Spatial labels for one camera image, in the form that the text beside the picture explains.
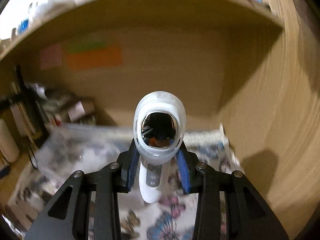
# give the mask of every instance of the white cylinder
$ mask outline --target white cylinder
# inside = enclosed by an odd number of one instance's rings
[[[19,148],[3,119],[0,119],[0,150],[9,163],[15,162],[19,157]]]

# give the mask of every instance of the wooden shelf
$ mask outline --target wooden shelf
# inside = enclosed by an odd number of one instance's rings
[[[0,60],[101,28],[251,25],[283,27],[268,9],[248,0],[78,0],[77,7],[32,25],[2,52]]]

